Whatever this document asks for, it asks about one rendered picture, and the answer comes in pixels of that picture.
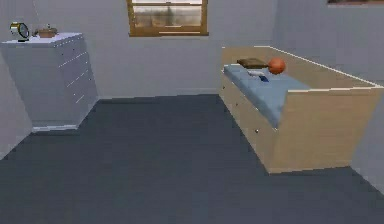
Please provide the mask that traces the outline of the brown pillow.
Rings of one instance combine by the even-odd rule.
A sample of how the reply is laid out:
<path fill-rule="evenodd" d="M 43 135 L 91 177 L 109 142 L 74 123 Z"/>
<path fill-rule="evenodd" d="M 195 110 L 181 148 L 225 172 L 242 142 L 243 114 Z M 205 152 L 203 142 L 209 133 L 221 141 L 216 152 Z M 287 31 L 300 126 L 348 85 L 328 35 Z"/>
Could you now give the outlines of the brown pillow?
<path fill-rule="evenodd" d="M 268 67 L 267 63 L 257 58 L 238 59 L 237 63 L 246 69 L 262 69 Z"/>

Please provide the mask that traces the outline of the orange basketball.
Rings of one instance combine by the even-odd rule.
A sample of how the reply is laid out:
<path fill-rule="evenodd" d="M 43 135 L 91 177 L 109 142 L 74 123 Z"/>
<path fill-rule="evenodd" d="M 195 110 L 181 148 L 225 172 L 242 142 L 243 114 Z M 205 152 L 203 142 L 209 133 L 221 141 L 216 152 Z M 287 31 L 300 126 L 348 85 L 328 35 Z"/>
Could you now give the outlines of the orange basketball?
<path fill-rule="evenodd" d="M 286 69 L 286 63 L 281 58 L 272 58 L 268 62 L 268 70 L 274 75 L 282 73 Z"/>

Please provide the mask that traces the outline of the wooden framed window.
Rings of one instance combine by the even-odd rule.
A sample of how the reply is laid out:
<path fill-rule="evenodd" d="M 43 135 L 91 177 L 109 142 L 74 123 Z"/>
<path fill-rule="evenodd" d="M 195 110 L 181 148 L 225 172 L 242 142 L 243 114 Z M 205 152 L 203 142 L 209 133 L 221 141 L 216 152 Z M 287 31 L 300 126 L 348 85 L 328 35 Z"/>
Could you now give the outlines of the wooden framed window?
<path fill-rule="evenodd" d="M 126 0 L 129 36 L 208 36 L 208 0 Z"/>

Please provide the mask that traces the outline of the light wooden bed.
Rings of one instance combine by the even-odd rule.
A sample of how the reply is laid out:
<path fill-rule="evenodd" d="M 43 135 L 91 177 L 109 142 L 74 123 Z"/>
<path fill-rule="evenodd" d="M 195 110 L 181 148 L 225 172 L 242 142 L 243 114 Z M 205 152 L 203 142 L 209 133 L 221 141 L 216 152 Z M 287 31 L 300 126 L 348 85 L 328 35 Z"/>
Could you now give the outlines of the light wooden bed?
<path fill-rule="evenodd" d="M 224 47 L 224 69 L 240 59 L 283 59 L 299 89 L 266 82 L 269 103 L 251 101 L 249 77 L 221 73 L 219 96 L 269 173 L 346 167 L 384 87 L 271 46 Z"/>

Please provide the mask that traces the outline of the white chest of drawers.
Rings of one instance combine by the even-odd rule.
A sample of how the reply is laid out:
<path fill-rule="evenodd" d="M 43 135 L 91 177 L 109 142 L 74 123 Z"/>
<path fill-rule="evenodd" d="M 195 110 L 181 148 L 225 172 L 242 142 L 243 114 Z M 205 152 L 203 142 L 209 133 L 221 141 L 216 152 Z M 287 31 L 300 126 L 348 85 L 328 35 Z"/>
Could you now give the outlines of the white chest of drawers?
<path fill-rule="evenodd" d="M 81 33 L 0 43 L 35 132 L 76 129 L 98 93 Z"/>

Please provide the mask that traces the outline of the brown bowl-shaped object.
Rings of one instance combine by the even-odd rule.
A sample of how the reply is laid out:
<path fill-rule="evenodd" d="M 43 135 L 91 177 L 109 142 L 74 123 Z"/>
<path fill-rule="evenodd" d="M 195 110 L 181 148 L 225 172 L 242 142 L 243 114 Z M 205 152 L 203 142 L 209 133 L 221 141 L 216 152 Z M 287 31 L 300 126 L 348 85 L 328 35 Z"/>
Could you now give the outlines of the brown bowl-shaped object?
<path fill-rule="evenodd" d="M 58 34 L 58 30 L 52 27 L 50 24 L 47 24 L 44 28 L 36 29 L 32 36 L 40 38 L 52 38 Z"/>

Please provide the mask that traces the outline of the round gold alarm clock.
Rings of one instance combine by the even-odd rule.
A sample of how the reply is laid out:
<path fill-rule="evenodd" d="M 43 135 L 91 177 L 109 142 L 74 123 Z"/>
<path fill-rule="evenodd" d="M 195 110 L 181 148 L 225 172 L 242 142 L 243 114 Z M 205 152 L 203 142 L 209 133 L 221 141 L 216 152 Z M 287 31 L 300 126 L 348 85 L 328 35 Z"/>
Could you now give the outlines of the round gold alarm clock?
<path fill-rule="evenodd" d="M 18 42 L 29 40 L 30 32 L 28 26 L 23 22 L 12 22 L 10 24 L 10 32 L 12 37 Z"/>

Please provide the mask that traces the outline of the dark framed wall picture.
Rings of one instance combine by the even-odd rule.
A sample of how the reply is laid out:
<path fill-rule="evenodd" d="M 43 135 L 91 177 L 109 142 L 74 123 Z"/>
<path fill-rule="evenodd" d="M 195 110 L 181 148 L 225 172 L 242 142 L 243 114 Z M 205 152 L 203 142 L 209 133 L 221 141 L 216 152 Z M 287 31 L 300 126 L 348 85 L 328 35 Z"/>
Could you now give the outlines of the dark framed wall picture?
<path fill-rule="evenodd" d="M 339 4 L 339 5 L 384 4 L 384 0 L 327 0 L 327 4 Z"/>

